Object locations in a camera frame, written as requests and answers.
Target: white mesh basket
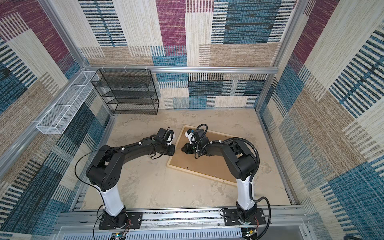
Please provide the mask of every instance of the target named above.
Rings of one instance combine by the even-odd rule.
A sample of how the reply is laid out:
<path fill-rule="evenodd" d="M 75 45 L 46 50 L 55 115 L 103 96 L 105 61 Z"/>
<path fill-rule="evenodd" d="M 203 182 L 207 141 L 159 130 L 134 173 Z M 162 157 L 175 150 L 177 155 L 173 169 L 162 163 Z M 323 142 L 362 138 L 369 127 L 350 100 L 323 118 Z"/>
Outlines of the white mesh basket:
<path fill-rule="evenodd" d="M 36 128 L 43 134 L 63 134 L 73 117 L 88 97 L 93 85 L 92 78 L 99 76 L 93 71 L 83 71 L 44 115 Z"/>

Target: brown board panel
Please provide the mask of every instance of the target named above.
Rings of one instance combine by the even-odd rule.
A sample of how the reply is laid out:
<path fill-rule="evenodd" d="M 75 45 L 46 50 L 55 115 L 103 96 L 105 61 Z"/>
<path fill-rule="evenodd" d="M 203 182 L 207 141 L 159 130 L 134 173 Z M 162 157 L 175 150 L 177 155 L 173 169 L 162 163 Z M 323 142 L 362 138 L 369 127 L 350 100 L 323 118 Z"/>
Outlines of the brown board panel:
<path fill-rule="evenodd" d="M 167 167 L 236 186 L 236 179 L 230 173 L 223 157 L 201 156 L 195 159 L 194 154 L 185 154 L 181 151 L 181 148 L 189 142 L 188 138 L 184 135 L 188 129 L 196 129 L 196 127 L 183 126 L 175 144 L 176 151 L 174 155 L 169 158 Z M 207 137 L 210 141 L 213 141 L 225 140 L 235 136 L 208 130 Z"/>

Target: wire shelf rack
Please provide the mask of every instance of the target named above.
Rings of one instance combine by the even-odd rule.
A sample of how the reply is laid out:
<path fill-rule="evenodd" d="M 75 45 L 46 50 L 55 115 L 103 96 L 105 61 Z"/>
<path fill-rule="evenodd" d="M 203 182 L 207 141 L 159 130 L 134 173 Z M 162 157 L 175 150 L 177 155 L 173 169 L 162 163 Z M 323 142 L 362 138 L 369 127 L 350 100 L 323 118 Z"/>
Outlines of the wire shelf rack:
<path fill-rule="evenodd" d="M 159 98 L 150 70 L 99 69 L 91 83 L 114 114 L 157 114 Z"/>
<path fill-rule="evenodd" d="M 43 134 L 63 134 L 73 117 L 93 89 L 91 79 L 99 78 L 95 71 L 83 71 L 43 116 L 36 128 Z"/>

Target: black mesh shelf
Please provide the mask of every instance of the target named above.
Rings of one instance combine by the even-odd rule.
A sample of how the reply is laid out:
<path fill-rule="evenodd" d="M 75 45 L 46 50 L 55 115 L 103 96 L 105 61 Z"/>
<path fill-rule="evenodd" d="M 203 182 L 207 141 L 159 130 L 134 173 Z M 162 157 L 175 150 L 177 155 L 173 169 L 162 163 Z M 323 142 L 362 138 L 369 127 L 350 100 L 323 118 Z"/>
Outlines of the black mesh shelf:
<path fill-rule="evenodd" d="M 151 71 L 143 69 L 99 69 L 92 81 L 112 113 L 157 114 L 157 96 Z"/>

